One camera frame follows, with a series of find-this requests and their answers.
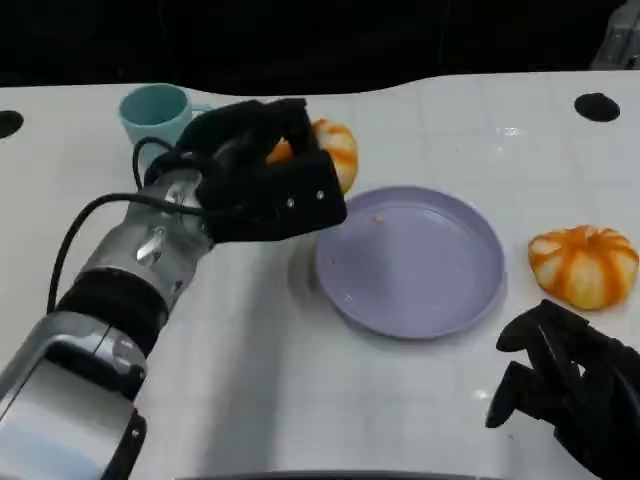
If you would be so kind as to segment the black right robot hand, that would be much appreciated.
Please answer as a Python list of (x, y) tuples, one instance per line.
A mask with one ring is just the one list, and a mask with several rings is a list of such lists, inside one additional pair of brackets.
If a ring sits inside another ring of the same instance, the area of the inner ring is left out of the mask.
[(512, 361), (491, 400), (485, 425), (498, 428), (519, 411), (554, 428), (556, 440), (601, 479), (639, 476), (639, 354), (550, 301), (521, 313), (502, 330)]

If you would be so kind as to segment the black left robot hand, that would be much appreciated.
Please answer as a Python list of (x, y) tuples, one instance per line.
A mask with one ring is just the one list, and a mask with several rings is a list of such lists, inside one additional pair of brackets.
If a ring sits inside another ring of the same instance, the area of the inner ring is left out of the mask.
[(207, 111), (185, 128), (175, 147), (226, 168), (263, 164), (286, 140), (295, 153), (319, 148), (303, 98), (247, 100)]

